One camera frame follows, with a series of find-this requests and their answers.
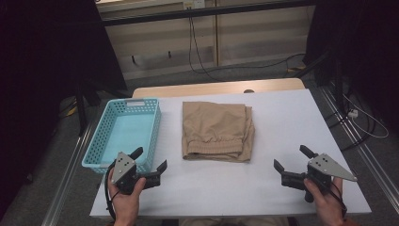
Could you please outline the light blue plastic basket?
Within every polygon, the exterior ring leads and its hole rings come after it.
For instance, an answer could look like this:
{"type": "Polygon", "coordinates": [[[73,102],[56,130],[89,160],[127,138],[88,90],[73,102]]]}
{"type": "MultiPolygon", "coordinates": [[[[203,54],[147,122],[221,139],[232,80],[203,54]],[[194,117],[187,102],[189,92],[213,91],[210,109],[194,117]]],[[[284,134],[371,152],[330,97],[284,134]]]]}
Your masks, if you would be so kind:
{"type": "Polygon", "coordinates": [[[109,101],[97,125],[82,166],[104,174],[119,152],[143,148],[136,160],[139,172],[149,172],[158,138],[161,110],[157,98],[109,101]]]}

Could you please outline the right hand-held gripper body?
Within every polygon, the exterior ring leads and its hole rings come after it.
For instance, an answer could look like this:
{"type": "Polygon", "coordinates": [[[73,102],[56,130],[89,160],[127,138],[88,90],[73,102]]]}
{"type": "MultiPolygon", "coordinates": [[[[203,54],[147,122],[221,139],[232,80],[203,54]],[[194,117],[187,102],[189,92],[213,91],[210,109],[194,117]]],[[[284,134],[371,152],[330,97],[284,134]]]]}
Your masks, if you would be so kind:
{"type": "Polygon", "coordinates": [[[306,202],[313,202],[314,197],[304,185],[305,178],[313,181],[321,192],[327,193],[332,193],[330,188],[334,177],[352,182],[358,180],[356,176],[326,153],[305,153],[305,155],[309,158],[306,172],[295,173],[280,167],[280,177],[283,186],[304,190],[306,202]]]}

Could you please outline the person's left hand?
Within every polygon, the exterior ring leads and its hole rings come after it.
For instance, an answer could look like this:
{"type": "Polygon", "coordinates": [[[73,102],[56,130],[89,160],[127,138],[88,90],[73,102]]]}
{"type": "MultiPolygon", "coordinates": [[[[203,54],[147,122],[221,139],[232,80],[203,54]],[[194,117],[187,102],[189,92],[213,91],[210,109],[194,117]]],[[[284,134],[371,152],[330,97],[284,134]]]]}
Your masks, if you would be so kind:
{"type": "Polygon", "coordinates": [[[139,196],[146,184],[146,179],[140,178],[133,193],[124,195],[119,193],[119,189],[111,182],[112,175],[113,170],[110,170],[107,187],[114,206],[115,221],[136,222],[139,211],[139,196]]]}

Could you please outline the white table board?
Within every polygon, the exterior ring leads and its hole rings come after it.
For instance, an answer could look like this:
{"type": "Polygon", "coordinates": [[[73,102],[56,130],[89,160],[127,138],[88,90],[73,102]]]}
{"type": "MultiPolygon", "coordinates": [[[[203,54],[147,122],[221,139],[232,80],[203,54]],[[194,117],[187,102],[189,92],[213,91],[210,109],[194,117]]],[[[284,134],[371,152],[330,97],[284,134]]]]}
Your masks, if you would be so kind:
{"type": "Polygon", "coordinates": [[[225,218],[312,215],[304,192],[285,187],[273,163],[303,172],[305,145],[326,153],[341,166],[346,161],[311,93],[306,89],[201,95],[202,102],[244,104],[255,125],[253,152],[247,163],[185,160],[182,154],[183,104],[187,97],[159,101],[161,122],[153,163],[168,167],[158,187],[142,192],[143,218],[225,218]]]}

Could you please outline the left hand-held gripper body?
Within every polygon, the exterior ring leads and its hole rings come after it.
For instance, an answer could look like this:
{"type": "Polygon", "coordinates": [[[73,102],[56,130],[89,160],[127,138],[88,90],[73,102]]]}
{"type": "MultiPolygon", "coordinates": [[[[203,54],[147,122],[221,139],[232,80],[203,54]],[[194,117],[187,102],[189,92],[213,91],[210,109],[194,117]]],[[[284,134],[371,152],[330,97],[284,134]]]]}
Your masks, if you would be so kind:
{"type": "Polygon", "coordinates": [[[136,183],[140,178],[146,179],[145,189],[161,185],[161,175],[154,172],[140,173],[137,171],[136,161],[129,154],[119,153],[115,160],[115,166],[111,182],[117,186],[120,193],[130,195],[133,193],[136,183]]]}

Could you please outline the khaki pants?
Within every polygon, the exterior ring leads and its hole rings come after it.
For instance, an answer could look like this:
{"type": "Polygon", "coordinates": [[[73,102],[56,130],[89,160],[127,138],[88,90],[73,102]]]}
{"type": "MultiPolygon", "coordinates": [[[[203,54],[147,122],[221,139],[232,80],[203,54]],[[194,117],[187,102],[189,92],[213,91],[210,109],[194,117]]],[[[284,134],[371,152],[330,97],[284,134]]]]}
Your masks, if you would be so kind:
{"type": "Polygon", "coordinates": [[[249,162],[254,136],[251,106],[183,102],[185,160],[249,162]]]}

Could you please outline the white wall socket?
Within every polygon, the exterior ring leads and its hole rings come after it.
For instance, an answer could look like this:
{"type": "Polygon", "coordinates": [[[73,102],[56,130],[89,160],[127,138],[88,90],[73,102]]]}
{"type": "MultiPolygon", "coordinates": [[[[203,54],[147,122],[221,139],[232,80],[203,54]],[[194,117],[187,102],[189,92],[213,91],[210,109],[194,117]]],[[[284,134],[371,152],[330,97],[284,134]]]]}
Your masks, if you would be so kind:
{"type": "Polygon", "coordinates": [[[184,9],[205,8],[205,0],[183,0],[184,9]]]}

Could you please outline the black metal stand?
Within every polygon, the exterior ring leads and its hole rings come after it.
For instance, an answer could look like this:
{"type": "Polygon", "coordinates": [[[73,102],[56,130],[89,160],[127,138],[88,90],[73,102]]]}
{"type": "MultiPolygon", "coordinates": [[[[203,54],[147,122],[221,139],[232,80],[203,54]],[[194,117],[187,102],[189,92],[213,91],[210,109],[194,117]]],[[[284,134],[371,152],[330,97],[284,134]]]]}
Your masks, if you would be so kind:
{"type": "Polygon", "coordinates": [[[79,135],[82,136],[88,127],[88,120],[85,110],[85,102],[90,105],[99,105],[101,99],[97,94],[97,91],[105,91],[117,98],[128,98],[128,95],[117,90],[112,89],[109,86],[102,84],[101,82],[95,81],[93,79],[79,79],[75,86],[75,98],[76,106],[78,110],[78,118],[80,124],[79,135]]]}
{"type": "Polygon", "coordinates": [[[302,71],[296,73],[295,78],[302,78],[310,72],[315,73],[318,85],[326,85],[328,82],[334,83],[335,103],[339,110],[344,111],[343,68],[337,54],[333,50],[325,51],[302,71]]]}

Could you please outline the wooden table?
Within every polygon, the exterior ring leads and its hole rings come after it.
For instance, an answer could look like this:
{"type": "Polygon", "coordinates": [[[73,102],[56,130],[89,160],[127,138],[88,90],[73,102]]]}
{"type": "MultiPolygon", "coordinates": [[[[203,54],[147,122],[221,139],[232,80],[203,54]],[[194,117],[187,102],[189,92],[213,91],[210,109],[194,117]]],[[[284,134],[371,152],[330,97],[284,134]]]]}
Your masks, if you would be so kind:
{"type": "Polygon", "coordinates": [[[257,93],[281,90],[297,90],[304,88],[305,86],[299,78],[279,78],[139,88],[133,92],[133,97],[183,97],[217,94],[257,93]]]}

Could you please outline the person's right hand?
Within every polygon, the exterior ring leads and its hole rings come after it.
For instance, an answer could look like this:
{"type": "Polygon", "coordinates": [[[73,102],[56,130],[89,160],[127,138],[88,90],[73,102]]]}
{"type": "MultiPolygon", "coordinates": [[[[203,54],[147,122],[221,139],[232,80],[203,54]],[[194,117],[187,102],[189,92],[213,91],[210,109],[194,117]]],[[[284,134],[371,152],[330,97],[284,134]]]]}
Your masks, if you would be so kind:
{"type": "Polygon", "coordinates": [[[323,195],[310,179],[304,180],[305,187],[314,197],[316,213],[324,226],[343,226],[343,210],[340,203],[331,195],[323,195]]]}

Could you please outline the black horizontal bar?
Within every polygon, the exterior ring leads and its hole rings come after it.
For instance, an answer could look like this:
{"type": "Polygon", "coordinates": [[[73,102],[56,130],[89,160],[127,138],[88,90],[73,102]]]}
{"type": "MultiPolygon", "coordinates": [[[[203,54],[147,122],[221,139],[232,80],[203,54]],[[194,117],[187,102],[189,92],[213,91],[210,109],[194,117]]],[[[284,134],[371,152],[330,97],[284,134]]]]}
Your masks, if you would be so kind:
{"type": "Polygon", "coordinates": [[[124,24],[141,24],[149,22],[159,22],[167,20],[177,20],[184,18],[196,18],[204,16],[214,16],[223,14],[233,14],[260,10],[282,9],[282,8],[299,8],[315,6],[318,0],[277,0],[265,3],[244,4],[226,7],[184,9],[171,12],[160,12],[154,14],[145,14],[137,16],[121,16],[110,19],[103,19],[104,26],[124,25],[124,24]]]}

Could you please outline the black curtain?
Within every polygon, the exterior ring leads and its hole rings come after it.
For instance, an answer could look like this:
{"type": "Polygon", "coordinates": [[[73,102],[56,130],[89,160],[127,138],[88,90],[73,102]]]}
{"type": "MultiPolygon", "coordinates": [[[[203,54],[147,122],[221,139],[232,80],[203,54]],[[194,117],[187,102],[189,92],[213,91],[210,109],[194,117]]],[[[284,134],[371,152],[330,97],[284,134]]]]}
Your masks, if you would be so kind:
{"type": "Polygon", "coordinates": [[[0,220],[41,160],[60,102],[126,84],[98,0],[0,0],[0,220]]]}
{"type": "Polygon", "coordinates": [[[399,0],[317,0],[307,37],[307,65],[330,53],[324,80],[343,75],[399,133],[399,0]]]}

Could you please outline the person's lap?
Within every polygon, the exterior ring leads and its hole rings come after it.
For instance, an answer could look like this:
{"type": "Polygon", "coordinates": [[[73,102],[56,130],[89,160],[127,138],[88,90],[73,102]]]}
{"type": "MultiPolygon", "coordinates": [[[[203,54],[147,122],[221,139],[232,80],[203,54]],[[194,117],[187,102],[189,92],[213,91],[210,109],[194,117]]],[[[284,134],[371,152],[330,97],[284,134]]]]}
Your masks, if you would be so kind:
{"type": "Polygon", "coordinates": [[[179,226],[290,226],[288,218],[183,218],[179,226]]]}

